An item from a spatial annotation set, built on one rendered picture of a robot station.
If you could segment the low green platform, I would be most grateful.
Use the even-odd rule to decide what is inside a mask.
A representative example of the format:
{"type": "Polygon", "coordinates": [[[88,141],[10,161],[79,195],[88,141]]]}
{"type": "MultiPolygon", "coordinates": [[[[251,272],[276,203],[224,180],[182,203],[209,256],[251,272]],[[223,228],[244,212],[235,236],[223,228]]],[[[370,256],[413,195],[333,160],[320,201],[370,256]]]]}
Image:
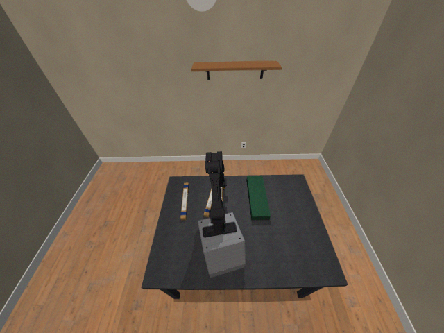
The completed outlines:
{"type": "Polygon", "coordinates": [[[271,217],[263,176],[247,176],[251,220],[269,220],[271,217]],[[252,218],[253,216],[253,218],[252,218]]]}

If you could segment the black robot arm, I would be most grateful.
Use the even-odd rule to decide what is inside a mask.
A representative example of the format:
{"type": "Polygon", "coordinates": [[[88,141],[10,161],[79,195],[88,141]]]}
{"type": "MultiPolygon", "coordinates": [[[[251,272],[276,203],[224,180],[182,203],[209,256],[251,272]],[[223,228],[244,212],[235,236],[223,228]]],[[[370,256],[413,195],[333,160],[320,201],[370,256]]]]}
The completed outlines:
{"type": "Polygon", "coordinates": [[[237,232],[235,222],[225,223],[225,210],[223,209],[223,202],[221,199],[221,185],[220,179],[224,181],[224,163],[222,158],[222,151],[217,153],[206,153],[205,170],[209,174],[212,186],[212,208],[209,211],[211,226],[203,227],[203,237],[213,237],[221,234],[228,234],[237,232]],[[211,153],[211,160],[210,160],[211,153]],[[217,160],[218,154],[218,160],[217,160]],[[208,161],[210,160],[210,161],[208,161]],[[221,174],[221,175],[220,175],[221,174]]]}

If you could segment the brown welding electrode pack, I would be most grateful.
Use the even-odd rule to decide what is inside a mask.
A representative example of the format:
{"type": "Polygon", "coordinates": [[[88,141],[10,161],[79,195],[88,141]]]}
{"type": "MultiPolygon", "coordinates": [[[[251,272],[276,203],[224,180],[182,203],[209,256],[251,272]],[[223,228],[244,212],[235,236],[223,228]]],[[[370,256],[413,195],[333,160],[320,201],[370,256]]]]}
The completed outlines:
{"type": "Polygon", "coordinates": [[[181,209],[181,220],[187,220],[187,202],[189,193],[189,183],[184,183],[183,195],[182,195],[182,209],[181,209]]]}

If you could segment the brown flat pack with blue bands and white label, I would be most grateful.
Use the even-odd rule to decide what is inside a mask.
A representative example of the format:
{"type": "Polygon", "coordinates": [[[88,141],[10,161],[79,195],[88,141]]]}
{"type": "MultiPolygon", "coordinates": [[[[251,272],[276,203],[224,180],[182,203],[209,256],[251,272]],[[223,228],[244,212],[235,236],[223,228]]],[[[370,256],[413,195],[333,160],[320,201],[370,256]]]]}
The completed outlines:
{"type": "Polygon", "coordinates": [[[212,208],[212,190],[210,192],[210,196],[209,196],[208,201],[207,201],[207,205],[206,205],[206,208],[205,208],[204,216],[209,217],[209,211],[211,210],[211,208],[212,208]]]}

